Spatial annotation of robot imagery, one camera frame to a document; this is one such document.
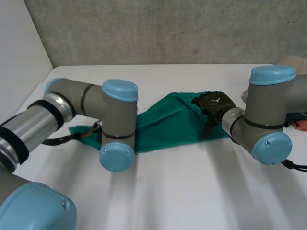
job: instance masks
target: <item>black cable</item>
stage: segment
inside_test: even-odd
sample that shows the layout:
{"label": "black cable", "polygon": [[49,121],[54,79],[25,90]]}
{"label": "black cable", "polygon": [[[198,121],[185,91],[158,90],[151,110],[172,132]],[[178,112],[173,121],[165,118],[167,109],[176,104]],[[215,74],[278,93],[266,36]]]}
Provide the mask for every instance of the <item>black cable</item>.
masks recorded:
{"label": "black cable", "polygon": [[292,161],[290,160],[284,160],[282,162],[282,164],[288,168],[288,169],[295,169],[301,172],[307,172],[307,165],[299,165],[299,164],[294,164]]}
{"label": "black cable", "polygon": [[68,142],[70,140],[78,140],[78,139],[80,139],[81,138],[81,134],[82,133],[75,133],[75,134],[63,136],[63,137],[60,137],[60,138],[46,139],[42,144],[50,145],[50,146],[64,144],[64,143],[66,143],[66,142]]}
{"label": "black cable", "polygon": [[[97,121],[93,124],[91,128],[91,132],[93,133],[101,133],[101,126],[99,125],[100,121]],[[61,145],[65,144],[70,140],[78,140],[82,138],[82,135],[86,135],[88,133],[75,133],[67,136],[63,136],[60,138],[55,138],[55,139],[46,139],[42,144],[43,145],[49,145],[49,146],[56,146],[56,145]]]}
{"label": "black cable", "polygon": [[301,171],[301,172],[307,172],[306,169],[296,169],[296,168],[293,168],[293,169],[298,170],[298,171]]}

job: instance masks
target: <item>orange object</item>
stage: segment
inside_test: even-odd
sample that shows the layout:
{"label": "orange object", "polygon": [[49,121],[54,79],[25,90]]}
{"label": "orange object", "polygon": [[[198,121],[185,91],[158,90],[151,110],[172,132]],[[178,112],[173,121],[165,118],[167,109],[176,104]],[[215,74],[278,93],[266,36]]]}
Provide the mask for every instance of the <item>orange object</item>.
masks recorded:
{"label": "orange object", "polygon": [[307,132],[307,119],[295,122],[293,127],[297,130]]}

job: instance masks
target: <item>light blue joint cap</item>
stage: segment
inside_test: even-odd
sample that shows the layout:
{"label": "light blue joint cap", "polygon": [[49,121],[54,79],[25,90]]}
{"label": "light blue joint cap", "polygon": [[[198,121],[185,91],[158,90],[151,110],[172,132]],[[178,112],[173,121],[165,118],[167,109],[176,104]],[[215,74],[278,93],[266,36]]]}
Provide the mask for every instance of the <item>light blue joint cap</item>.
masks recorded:
{"label": "light blue joint cap", "polygon": [[63,79],[63,78],[55,78],[55,79],[52,79],[52,80],[47,84],[47,86],[46,86],[46,88],[45,88],[45,94],[48,93],[49,88],[50,88],[50,86],[51,86],[53,83],[55,83],[56,81],[61,80],[61,79]]}
{"label": "light blue joint cap", "polygon": [[260,66],[251,71],[249,83],[252,85],[275,85],[290,81],[296,71],[290,66]]}
{"label": "light blue joint cap", "polygon": [[120,101],[136,102],[138,100],[138,87],[131,81],[110,79],[105,81],[101,88],[106,95]]}
{"label": "light blue joint cap", "polygon": [[283,132],[270,133],[257,141],[251,155],[262,164],[279,164],[292,150],[292,141]]}
{"label": "light blue joint cap", "polygon": [[74,230],[76,220],[72,200],[36,182],[15,189],[0,206],[0,229]]}
{"label": "light blue joint cap", "polygon": [[111,142],[101,147],[99,159],[105,169],[112,172],[122,172],[132,165],[134,151],[124,143]]}

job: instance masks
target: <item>gray concrete wall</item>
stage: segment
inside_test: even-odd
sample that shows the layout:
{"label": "gray concrete wall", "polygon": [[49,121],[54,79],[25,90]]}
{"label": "gray concrete wall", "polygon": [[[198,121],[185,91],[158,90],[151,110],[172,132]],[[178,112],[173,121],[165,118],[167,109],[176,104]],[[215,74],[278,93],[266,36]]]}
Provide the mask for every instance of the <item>gray concrete wall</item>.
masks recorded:
{"label": "gray concrete wall", "polygon": [[54,67],[307,57],[307,0],[24,0]]}

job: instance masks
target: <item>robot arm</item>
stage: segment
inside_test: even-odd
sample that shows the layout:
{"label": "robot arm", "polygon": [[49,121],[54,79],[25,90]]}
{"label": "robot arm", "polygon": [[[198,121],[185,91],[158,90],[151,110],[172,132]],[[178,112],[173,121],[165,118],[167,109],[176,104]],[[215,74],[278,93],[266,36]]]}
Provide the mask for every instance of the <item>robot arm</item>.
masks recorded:
{"label": "robot arm", "polygon": [[102,121],[101,164],[110,171],[129,168],[134,160],[137,99],[137,86],[125,80],[107,80],[98,86],[56,79],[42,100],[4,122],[0,126],[0,229],[75,229],[72,200],[12,172],[77,114]]}
{"label": "robot arm", "polygon": [[245,111],[229,97],[222,98],[221,92],[203,95],[193,103],[210,120],[221,123],[230,138],[253,158],[266,165],[279,164],[292,150],[290,138],[283,133],[286,114],[307,110],[306,86],[307,77],[296,76],[292,67],[262,66],[252,70]]}
{"label": "robot arm", "polygon": [[13,172],[38,145],[77,114],[102,121],[101,164],[123,171],[134,160],[137,86],[107,80],[102,86],[55,79],[42,100],[0,126],[0,166]]}

